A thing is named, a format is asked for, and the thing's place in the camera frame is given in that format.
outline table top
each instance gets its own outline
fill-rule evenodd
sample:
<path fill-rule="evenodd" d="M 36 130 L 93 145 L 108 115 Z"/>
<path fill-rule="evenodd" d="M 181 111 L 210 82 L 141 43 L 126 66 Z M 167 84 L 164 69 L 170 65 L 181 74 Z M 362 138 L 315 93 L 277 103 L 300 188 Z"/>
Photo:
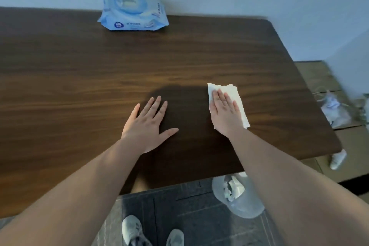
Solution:
<path fill-rule="evenodd" d="M 21 212 L 117 141 L 138 103 L 161 95 L 160 129 L 122 193 L 242 171 L 213 129 L 207 83 L 238 87 L 249 130 L 305 159 L 341 150 L 272 24 L 168 16 L 111 32 L 96 11 L 0 8 L 0 217 Z"/>

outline blue packaging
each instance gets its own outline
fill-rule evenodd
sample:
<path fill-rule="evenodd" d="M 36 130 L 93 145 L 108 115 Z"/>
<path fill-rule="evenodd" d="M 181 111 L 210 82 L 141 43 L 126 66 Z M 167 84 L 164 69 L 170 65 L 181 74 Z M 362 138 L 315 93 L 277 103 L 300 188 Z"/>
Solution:
<path fill-rule="evenodd" d="M 98 22 L 110 30 L 157 30 L 169 25 L 159 0 L 104 0 Z"/>

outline dark tile floor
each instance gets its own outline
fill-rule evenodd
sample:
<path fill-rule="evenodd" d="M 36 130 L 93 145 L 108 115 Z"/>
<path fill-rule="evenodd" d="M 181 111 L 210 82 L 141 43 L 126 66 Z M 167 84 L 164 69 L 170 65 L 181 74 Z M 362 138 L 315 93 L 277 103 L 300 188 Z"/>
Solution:
<path fill-rule="evenodd" d="M 231 213 L 211 191 L 211 179 L 118 197 L 93 246 L 126 246 L 121 224 L 128 215 L 140 219 L 153 246 L 165 245 L 173 228 L 191 246 L 282 246 L 267 211 L 254 219 Z M 0 228 L 10 219 L 0 220 Z"/>

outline sneaker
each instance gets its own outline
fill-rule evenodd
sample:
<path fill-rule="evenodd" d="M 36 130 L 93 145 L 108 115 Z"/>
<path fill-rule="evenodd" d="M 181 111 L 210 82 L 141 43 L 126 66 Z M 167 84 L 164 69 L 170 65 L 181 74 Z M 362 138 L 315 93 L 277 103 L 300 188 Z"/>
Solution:
<path fill-rule="evenodd" d="M 333 154 L 329 167 L 333 170 L 338 169 L 339 166 L 343 163 L 346 156 L 347 156 L 347 153 L 344 149 L 340 151 L 339 153 Z"/>
<path fill-rule="evenodd" d="M 184 241 L 183 232 L 179 229 L 174 229 L 170 232 L 166 240 L 166 246 L 185 246 Z"/>
<path fill-rule="evenodd" d="M 152 246 L 144 236 L 140 220 L 133 215 L 124 218 L 122 222 L 122 235 L 125 246 Z"/>

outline forearm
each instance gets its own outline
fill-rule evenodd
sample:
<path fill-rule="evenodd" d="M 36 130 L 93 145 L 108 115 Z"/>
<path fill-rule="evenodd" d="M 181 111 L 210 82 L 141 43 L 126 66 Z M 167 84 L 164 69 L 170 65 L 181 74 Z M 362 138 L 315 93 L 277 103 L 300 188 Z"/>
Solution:
<path fill-rule="evenodd" d="M 352 193 L 246 129 L 230 141 L 288 244 L 369 239 L 368 206 Z"/>
<path fill-rule="evenodd" d="M 4 245 L 90 246 L 140 152 L 121 139 L 46 193 L 0 232 Z"/>

